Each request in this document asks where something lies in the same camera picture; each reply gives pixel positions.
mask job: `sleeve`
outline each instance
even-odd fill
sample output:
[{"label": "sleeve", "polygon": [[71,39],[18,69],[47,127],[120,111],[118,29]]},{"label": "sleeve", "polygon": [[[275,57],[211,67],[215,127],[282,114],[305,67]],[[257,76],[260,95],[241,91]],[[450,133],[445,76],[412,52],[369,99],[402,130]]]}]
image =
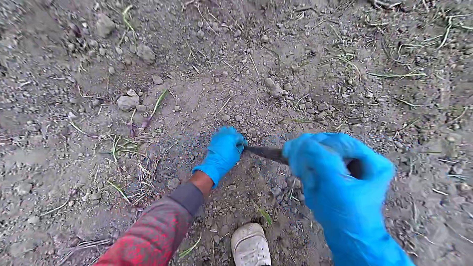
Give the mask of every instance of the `sleeve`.
[{"label": "sleeve", "polygon": [[166,266],[202,203],[194,184],[180,185],[153,203],[95,265]]}]

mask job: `soil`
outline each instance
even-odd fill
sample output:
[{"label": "soil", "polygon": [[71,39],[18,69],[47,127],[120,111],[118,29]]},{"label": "soil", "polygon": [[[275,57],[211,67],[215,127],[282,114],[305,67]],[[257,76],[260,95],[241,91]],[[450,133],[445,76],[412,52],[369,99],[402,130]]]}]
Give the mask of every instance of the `soil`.
[{"label": "soil", "polygon": [[[473,6],[374,3],[2,0],[0,259],[91,265],[231,125],[361,139],[398,167],[385,221],[415,264],[473,265]],[[247,154],[170,264],[234,265],[247,222],[275,266],[332,264],[299,180]]]}]

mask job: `hand tool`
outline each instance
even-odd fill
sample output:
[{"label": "hand tool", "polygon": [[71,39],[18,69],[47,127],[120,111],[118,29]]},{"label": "hand tool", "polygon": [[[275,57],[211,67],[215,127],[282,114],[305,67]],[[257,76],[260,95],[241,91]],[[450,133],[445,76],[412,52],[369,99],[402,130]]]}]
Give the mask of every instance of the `hand tool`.
[{"label": "hand tool", "polygon": [[[282,149],[265,146],[245,146],[243,152],[250,152],[266,159],[289,165],[288,159],[282,155]],[[361,161],[359,159],[343,159],[350,175],[356,179],[361,179]]]}]

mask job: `glove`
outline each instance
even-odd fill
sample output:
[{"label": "glove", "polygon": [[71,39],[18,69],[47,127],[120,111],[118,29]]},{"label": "glove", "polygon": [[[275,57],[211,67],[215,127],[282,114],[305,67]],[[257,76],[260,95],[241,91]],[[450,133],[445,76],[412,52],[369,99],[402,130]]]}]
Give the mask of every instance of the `glove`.
[{"label": "glove", "polygon": [[[304,134],[284,144],[283,156],[304,184],[336,266],[413,266],[384,226],[381,207],[394,176],[388,159],[338,133]],[[360,161],[360,179],[349,175],[344,159]]]},{"label": "glove", "polygon": [[220,178],[240,160],[245,145],[248,143],[235,128],[220,128],[210,140],[204,161],[192,169],[192,174],[197,170],[204,172],[212,179],[212,188],[217,187]]}]

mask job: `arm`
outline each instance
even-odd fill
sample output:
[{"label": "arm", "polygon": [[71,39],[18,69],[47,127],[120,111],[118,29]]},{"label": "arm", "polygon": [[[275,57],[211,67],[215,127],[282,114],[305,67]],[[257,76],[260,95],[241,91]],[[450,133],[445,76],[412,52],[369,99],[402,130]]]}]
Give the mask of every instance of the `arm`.
[{"label": "arm", "polygon": [[[324,228],[335,266],[413,266],[386,232],[381,209],[392,163],[345,134],[304,134],[288,141],[283,155],[304,184],[307,206]],[[359,159],[361,178],[343,159]]]},{"label": "arm", "polygon": [[212,186],[209,176],[196,171],[188,183],[153,203],[96,265],[167,265]]},{"label": "arm", "polygon": [[234,128],[220,129],[212,136],[207,156],[193,169],[189,182],[153,203],[95,265],[167,265],[187,233],[192,216],[210,190],[240,160],[244,144],[243,136]]}]

